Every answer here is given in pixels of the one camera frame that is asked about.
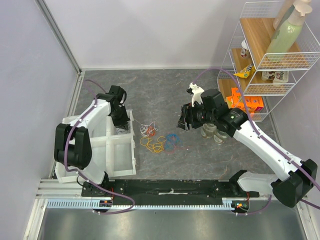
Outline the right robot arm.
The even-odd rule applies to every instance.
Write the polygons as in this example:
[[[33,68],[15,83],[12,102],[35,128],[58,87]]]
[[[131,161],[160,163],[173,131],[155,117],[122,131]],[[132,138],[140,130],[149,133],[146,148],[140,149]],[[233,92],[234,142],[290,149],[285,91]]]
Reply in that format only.
[[[289,153],[278,145],[239,108],[230,108],[216,88],[203,90],[191,83],[187,92],[191,102],[182,105],[177,127],[188,131],[204,124],[215,125],[217,130],[247,146],[273,171],[273,174],[256,174],[242,171],[229,184],[235,197],[245,192],[274,196],[283,205],[293,208],[313,188],[318,187],[318,166],[311,160]]]

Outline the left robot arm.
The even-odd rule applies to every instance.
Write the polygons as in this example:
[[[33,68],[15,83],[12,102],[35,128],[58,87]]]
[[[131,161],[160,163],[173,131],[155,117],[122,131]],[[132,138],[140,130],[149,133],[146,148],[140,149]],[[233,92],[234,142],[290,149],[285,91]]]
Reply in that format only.
[[[100,169],[93,161],[91,134],[100,120],[110,117],[117,129],[128,130],[129,121],[126,107],[127,92],[118,85],[111,85],[106,93],[93,96],[90,106],[70,123],[60,123],[55,129],[53,157],[64,169],[77,174],[92,185],[92,191],[99,197],[110,191],[106,171]]]

